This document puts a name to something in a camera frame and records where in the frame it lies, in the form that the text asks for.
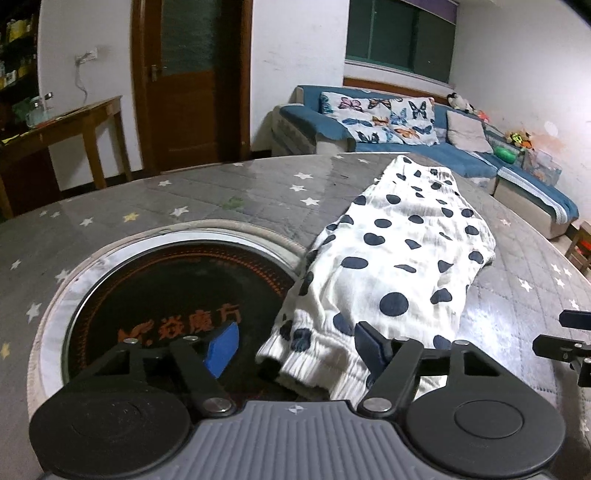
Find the yellow star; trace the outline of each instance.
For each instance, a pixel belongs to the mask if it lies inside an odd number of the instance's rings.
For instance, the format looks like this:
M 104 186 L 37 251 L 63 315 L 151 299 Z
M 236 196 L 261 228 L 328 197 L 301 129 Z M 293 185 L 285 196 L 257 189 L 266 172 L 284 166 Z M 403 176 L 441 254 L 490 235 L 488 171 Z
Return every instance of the yellow star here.
M 137 213 L 130 213 L 129 215 L 125 215 L 123 217 L 123 221 L 124 222 L 133 222 L 136 220 L 136 218 L 139 217 L 139 215 Z
M 5 343 L 4 345 L 2 345 L 0 355 L 2 356 L 2 360 L 6 360 L 6 357 L 10 355 L 10 343 Z

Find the wooden stool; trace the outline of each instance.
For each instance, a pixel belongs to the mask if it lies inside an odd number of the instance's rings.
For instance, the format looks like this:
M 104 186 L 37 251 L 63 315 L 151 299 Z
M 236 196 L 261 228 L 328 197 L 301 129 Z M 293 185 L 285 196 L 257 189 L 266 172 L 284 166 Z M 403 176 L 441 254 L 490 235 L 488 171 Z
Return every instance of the wooden stool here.
M 579 247 L 582 254 L 577 252 L 576 247 Z M 575 267 L 584 273 L 591 264 L 591 225 L 587 222 L 581 223 L 578 233 L 574 236 L 573 242 L 564 256 Z

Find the door frame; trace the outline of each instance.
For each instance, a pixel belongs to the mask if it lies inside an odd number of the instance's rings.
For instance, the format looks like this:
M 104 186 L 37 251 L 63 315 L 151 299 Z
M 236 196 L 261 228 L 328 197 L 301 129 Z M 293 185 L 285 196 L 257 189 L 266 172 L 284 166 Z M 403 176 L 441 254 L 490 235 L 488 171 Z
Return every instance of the door frame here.
M 134 88 L 135 119 L 138 128 L 139 151 L 144 168 L 150 175 L 159 175 L 152 147 L 148 114 L 148 66 L 144 57 L 145 4 L 151 0 L 132 0 L 131 6 L 131 73 Z M 252 4 L 242 0 L 240 34 L 240 158 L 248 160 L 251 152 L 251 43 Z

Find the white fabric with black dots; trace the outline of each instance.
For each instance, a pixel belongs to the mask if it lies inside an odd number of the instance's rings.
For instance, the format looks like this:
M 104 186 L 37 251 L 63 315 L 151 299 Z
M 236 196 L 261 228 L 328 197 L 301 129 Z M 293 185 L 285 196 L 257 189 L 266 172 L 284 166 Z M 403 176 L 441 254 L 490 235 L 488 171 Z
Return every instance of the white fabric with black dots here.
M 276 359 L 282 375 L 356 406 L 373 379 L 355 350 L 355 324 L 445 347 L 468 286 L 494 257 L 492 232 L 451 171 L 400 155 L 318 236 L 257 360 Z M 419 393 L 443 383 L 426 377 Z

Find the purple curtain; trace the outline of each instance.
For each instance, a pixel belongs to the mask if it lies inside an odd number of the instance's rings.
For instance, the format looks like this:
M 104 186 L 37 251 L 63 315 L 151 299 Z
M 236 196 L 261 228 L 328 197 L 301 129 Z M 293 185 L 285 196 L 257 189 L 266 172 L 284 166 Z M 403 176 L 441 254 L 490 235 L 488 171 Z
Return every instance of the purple curtain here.
M 403 0 L 433 15 L 456 24 L 457 3 L 452 0 Z

